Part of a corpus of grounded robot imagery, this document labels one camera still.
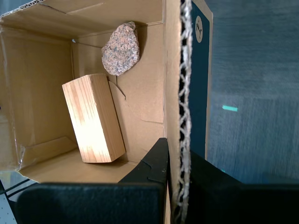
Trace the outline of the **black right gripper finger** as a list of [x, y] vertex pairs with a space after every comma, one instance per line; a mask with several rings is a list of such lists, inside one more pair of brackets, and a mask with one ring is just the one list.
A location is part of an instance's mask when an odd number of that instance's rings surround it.
[[297, 224], [297, 184], [245, 184], [191, 152], [188, 224]]
[[21, 224], [162, 224], [169, 147], [160, 138], [118, 183], [42, 183], [19, 196]]

